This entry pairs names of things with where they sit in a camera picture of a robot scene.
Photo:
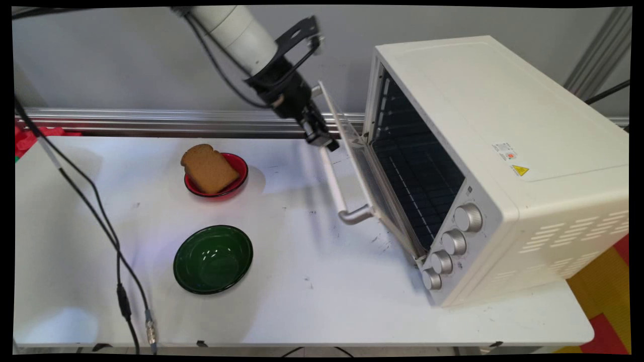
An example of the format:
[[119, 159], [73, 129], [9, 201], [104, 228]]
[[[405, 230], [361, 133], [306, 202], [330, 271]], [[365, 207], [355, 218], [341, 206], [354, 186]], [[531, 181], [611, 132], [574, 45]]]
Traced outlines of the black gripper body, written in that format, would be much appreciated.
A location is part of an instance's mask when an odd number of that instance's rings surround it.
[[319, 110], [312, 101], [312, 89], [298, 71], [280, 79], [293, 69], [285, 58], [277, 58], [250, 78], [246, 84], [283, 119], [317, 119]]

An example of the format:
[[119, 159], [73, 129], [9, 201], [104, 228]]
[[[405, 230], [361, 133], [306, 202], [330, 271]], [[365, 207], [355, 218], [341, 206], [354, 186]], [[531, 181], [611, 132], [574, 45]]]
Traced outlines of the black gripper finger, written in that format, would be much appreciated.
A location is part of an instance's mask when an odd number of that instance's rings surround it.
[[320, 117], [303, 117], [301, 127], [304, 129], [304, 139], [311, 146], [325, 147], [329, 144], [328, 130]]
[[331, 153], [340, 147], [314, 102], [308, 102], [308, 143], [316, 147], [325, 147]]

